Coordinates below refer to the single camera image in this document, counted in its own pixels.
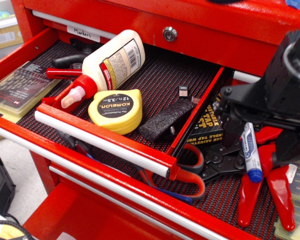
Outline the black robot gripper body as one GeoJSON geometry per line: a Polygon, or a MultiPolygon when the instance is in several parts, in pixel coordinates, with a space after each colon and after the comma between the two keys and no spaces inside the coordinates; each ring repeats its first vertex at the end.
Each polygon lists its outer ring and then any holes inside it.
{"type": "Polygon", "coordinates": [[[224,130],[246,122],[300,128],[300,30],[289,32],[255,83],[225,86],[216,108],[224,130]]]}

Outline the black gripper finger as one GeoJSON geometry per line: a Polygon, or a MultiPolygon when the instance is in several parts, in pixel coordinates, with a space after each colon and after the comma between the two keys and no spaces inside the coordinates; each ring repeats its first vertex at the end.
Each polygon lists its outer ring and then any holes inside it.
{"type": "Polygon", "coordinates": [[[225,112],[221,115],[223,138],[222,144],[227,149],[232,149],[241,137],[246,121],[236,109],[225,112]]]}
{"type": "Polygon", "coordinates": [[[300,125],[279,125],[282,132],[275,140],[275,165],[287,165],[300,160],[300,125]]]}

